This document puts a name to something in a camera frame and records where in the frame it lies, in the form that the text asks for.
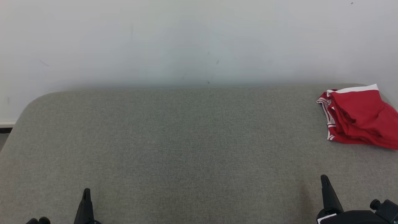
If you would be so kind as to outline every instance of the folded clothing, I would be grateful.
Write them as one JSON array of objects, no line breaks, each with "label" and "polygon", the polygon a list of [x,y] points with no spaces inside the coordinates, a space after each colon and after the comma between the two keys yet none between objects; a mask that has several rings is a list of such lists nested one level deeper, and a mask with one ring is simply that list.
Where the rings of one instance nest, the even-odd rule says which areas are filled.
[{"label": "folded clothing", "polygon": [[398,150],[398,112],[377,85],[327,90],[316,101],[328,122],[328,140]]}]

